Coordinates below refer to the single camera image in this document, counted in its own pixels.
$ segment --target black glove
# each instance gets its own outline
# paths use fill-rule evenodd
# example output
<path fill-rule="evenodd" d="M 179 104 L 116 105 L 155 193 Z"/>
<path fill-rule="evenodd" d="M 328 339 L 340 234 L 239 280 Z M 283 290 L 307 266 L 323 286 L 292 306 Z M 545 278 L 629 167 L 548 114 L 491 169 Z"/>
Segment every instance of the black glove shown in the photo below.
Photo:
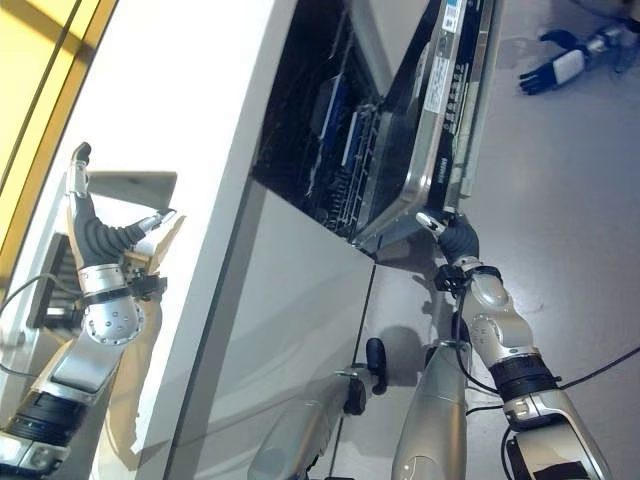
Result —
<path fill-rule="evenodd" d="M 566 30 L 552 30 L 540 40 L 554 42 L 566 52 L 541 67 L 520 75 L 520 88 L 527 95 L 537 95 L 576 78 L 586 68 L 588 53 L 578 39 Z"/>
<path fill-rule="evenodd" d="M 447 225 L 437 217 L 432 212 L 419 212 L 416 220 L 436 237 L 447 262 L 453 264 L 463 257 L 480 257 L 478 235 L 466 217 L 455 215 Z"/>

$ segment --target robotic hand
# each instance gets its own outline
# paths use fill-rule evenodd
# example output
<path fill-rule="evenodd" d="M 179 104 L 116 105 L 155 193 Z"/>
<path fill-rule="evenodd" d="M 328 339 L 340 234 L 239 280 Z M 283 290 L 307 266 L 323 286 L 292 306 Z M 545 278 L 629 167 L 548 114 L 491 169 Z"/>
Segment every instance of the robotic hand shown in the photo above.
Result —
<path fill-rule="evenodd" d="M 448 261 L 436 286 L 456 297 L 468 339 L 489 369 L 510 427 L 517 432 L 507 444 L 515 480 L 610 479 L 602 453 L 533 346 L 531 329 L 515 311 L 500 272 L 478 259 L 473 228 L 460 216 L 448 225 L 423 212 L 416 219 L 434 234 Z M 405 428 L 412 421 L 407 418 Z M 447 463 L 446 458 L 436 460 Z M 461 470 L 457 476 L 424 478 L 463 479 Z"/>
<path fill-rule="evenodd" d="M 68 233 L 83 293 L 82 333 L 63 345 L 0 431 L 0 478 L 43 478 L 69 453 L 69 442 L 116 370 L 123 350 L 144 326 L 119 265 L 125 249 L 175 213 L 161 210 L 125 228 L 105 226 L 87 191 L 91 147 L 73 153 L 67 172 Z"/>
<path fill-rule="evenodd" d="M 537 95 L 560 87 L 595 66 L 607 54 L 615 54 L 616 72 L 624 72 L 633 62 L 640 38 L 640 23 L 632 18 L 596 31 L 580 43 L 566 30 L 552 30 L 540 37 L 566 50 L 541 67 L 520 75 L 520 88 L 527 95 Z"/>

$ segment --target yellow wall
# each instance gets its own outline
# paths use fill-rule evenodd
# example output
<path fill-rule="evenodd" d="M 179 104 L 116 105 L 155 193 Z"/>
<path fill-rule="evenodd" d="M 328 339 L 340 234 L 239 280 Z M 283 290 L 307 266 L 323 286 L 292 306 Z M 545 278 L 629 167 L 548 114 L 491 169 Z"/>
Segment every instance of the yellow wall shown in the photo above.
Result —
<path fill-rule="evenodd" d="M 70 32 L 53 57 L 55 43 L 75 4 L 76 0 L 0 2 L 0 174 L 8 174 L 4 186 L 0 185 L 0 289 L 11 275 L 39 187 L 81 84 L 81 80 L 70 81 L 70 72 L 81 63 L 84 65 L 76 70 L 82 78 L 86 74 L 86 64 L 93 58 L 115 1 L 82 0 Z M 53 66 L 7 170 L 16 138 L 52 57 Z M 65 88 L 75 91 L 69 95 Z M 62 106 L 66 107 L 65 115 L 56 115 L 56 108 Z M 51 145 L 43 151 L 43 139 L 50 130 L 57 136 L 55 142 L 48 139 Z M 39 154 L 45 158 L 36 161 Z"/>

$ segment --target prosthetic hand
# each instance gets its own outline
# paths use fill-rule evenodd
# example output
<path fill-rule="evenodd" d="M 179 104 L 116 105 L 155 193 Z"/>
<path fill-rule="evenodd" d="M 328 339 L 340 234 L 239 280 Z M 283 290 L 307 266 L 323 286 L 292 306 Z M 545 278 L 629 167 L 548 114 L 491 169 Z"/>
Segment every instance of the prosthetic hand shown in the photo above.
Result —
<path fill-rule="evenodd" d="M 125 249 L 175 212 L 158 211 L 125 228 L 105 226 L 87 191 L 90 151 L 87 143 L 76 149 L 66 185 L 69 241 L 83 293 L 82 333 L 58 350 L 0 431 L 0 478 L 42 478 L 60 466 L 87 410 L 144 326 L 134 298 L 142 291 L 126 283 L 118 262 Z"/>
<path fill-rule="evenodd" d="M 436 286 L 456 297 L 468 339 L 491 372 L 507 420 L 517 432 L 507 444 L 515 480 L 611 479 L 578 412 L 533 346 L 531 329 L 515 311 L 500 272 L 478 259 L 473 228 L 459 216 L 448 225 L 425 213 L 416 219 L 434 234 L 448 261 Z"/>
<path fill-rule="evenodd" d="M 596 31 L 580 43 L 566 30 L 552 30 L 540 37 L 566 50 L 541 67 L 520 75 L 520 88 L 527 95 L 537 95 L 560 87 L 594 67 L 608 54 L 614 54 L 614 69 L 624 72 L 633 62 L 640 38 L 637 22 L 618 23 Z"/>
<path fill-rule="evenodd" d="M 265 438 L 251 462 L 248 480 L 307 480 L 340 415 L 361 415 L 372 393 L 385 392 L 386 370 L 384 345 L 371 338 L 366 365 L 353 364 L 310 382 Z"/>

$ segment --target label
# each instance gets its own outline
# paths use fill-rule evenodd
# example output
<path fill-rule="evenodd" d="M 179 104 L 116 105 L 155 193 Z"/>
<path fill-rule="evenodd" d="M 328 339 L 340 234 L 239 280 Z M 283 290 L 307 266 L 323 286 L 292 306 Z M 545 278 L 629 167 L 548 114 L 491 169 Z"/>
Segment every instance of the label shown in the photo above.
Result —
<path fill-rule="evenodd" d="M 447 83 L 447 70 L 449 70 L 449 59 L 436 56 L 433 60 L 433 68 L 429 77 L 427 94 L 424 97 L 424 109 L 433 113 L 440 113 L 442 97 Z"/>
<path fill-rule="evenodd" d="M 442 20 L 442 29 L 447 32 L 456 33 L 458 26 L 458 18 L 460 17 L 460 0 L 447 0 L 447 6 L 444 10 L 444 19 Z"/>

